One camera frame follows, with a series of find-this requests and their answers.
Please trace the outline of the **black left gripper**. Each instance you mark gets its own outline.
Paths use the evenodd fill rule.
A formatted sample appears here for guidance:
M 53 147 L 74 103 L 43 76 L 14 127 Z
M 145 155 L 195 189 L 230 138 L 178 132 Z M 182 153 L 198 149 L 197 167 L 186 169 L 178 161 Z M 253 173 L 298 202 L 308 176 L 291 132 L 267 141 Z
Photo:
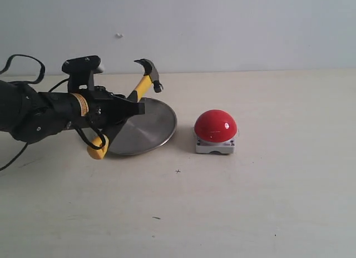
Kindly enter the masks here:
M 92 91 L 39 94 L 46 103 L 46 113 L 56 126 L 62 130 L 84 129 L 90 125 L 101 128 L 108 147 L 125 125 L 122 120 L 145 114 L 144 103 L 129 101 L 124 95 L 109 92 L 103 86 L 96 86 Z

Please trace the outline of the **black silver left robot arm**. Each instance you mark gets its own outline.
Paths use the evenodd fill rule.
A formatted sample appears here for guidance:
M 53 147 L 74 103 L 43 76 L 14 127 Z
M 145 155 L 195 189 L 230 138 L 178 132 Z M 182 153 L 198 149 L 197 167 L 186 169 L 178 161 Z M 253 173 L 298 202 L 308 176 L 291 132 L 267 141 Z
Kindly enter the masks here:
M 109 143 L 132 116 L 143 115 L 145 105 L 116 95 L 92 81 L 67 92 L 37 92 L 27 81 L 1 82 L 1 131 L 28 145 L 62 131 L 75 130 L 82 141 L 96 148 L 84 134 L 90 128 Z

